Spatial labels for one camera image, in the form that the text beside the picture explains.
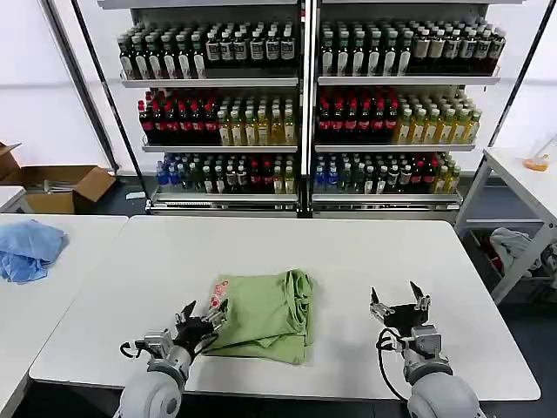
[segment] red label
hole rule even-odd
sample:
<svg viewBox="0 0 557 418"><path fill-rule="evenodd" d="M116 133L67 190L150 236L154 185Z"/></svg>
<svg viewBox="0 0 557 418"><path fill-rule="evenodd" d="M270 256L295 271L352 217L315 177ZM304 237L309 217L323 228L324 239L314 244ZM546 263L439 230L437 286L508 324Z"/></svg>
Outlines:
<svg viewBox="0 0 557 418"><path fill-rule="evenodd" d="M382 120L374 120L372 122L372 128L374 130L383 129L383 121Z"/></svg>
<svg viewBox="0 0 557 418"><path fill-rule="evenodd" d="M141 124L141 126L143 127L144 131L152 131L153 128L155 127L155 125L150 121L150 122L143 122Z"/></svg>
<svg viewBox="0 0 557 418"><path fill-rule="evenodd" d="M360 120L358 122L358 128L361 131L367 131L369 129L369 120Z"/></svg>

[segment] white side table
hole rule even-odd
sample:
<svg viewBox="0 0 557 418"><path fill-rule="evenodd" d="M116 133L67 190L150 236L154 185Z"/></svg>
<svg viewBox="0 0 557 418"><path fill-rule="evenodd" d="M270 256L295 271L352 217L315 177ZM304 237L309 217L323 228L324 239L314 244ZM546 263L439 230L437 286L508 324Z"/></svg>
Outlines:
<svg viewBox="0 0 557 418"><path fill-rule="evenodd" d="M534 211L543 222L543 227L536 233L528 249L513 263L505 273L501 282L491 292L496 304L500 304L505 296L519 282L523 274L540 257L541 252L555 238L557 223L557 167L550 166L545 172L528 170L523 164L523 156L517 155L513 149L486 148L484 158L476 178L470 187L454 229L458 235L466 228L469 210L480 195L491 171L499 174L508 187Z"/></svg>

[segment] cardboard box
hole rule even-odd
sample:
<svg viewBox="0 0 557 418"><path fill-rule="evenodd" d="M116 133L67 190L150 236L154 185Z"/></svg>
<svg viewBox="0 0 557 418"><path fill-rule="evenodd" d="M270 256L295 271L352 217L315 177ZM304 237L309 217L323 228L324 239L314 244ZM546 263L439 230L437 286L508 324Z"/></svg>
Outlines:
<svg viewBox="0 0 557 418"><path fill-rule="evenodd" d="M19 167L11 155L17 145L0 143L0 185L22 185L27 203L35 213L84 213L116 182L96 165L32 165ZM45 180L73 185L69 192L45 193L37 190Z"/></svg>

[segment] black cable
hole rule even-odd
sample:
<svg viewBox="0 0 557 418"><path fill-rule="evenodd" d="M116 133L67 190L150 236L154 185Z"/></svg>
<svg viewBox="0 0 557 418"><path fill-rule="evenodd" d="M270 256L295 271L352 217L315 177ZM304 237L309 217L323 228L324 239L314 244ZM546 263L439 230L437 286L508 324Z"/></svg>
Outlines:
<svg viewBox="0 0 557 418"><path fill-rule="evenodd" d="M377 339L377 355L379 358L379 371L381 372L381 376L383 376L383 380L385 381L385 384L387 385L387 387L391 390L391 392L393 392L393 394L399 398L401 401L403 402L407 402L408 399L406 399L404 396L402 396L397 389L394 388L394 386L391 384L391 382L389 381L389 379L386 377L386 373L385 373L385 367L383 366L383 350L386 351L392 351L394 350L393 346L383 346L382 344L384 342L387 342L388 339L385 339L384 336L386 333L390 333L394 336L394 338L396 338L396 340L398 342L402 342L402 339L400 338L399 335L397 335L392 329L390 328L385 328L383 331L380 332L379 334L379 338Z"/></svg>

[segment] clear bottle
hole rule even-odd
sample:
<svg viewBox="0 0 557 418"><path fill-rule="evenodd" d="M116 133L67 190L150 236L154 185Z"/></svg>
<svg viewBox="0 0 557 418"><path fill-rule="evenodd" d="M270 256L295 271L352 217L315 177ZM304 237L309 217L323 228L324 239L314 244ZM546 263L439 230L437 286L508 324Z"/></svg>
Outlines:
<svg viewBox="0 0 557 418"><path fill-rule="evenodd" d="M274 109L272 111L271 121L271 141L275 145L283 145L285 143L285 131L280 118L280 110Z"/></svg>

